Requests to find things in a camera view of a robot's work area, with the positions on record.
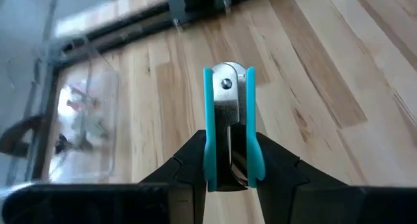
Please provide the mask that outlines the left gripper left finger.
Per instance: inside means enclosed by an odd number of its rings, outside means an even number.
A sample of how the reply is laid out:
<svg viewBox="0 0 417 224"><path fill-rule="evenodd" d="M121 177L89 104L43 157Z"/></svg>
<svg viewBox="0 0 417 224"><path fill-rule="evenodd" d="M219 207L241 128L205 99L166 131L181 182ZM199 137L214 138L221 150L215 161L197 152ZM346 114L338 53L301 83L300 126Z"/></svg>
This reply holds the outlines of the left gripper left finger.
<svg viewBox="0 0 417 224"><path fill-rule="evenodd" d="M197 131L141 182L31 184L6 196L3 223L202 223L206 133Z"/></svg>

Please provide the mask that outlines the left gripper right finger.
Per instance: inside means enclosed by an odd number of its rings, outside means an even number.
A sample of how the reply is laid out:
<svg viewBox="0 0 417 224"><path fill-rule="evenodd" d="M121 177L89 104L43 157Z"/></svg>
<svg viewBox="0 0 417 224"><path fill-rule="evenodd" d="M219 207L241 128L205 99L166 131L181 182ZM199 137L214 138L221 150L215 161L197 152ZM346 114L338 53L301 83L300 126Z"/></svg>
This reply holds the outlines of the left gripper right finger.
<svg viewBox="0 0 417 224"><path fill-rule="evenodd" d="M415 223L416 188L350 186L258 133L266 176L257 185L266 223Z"/></svg>

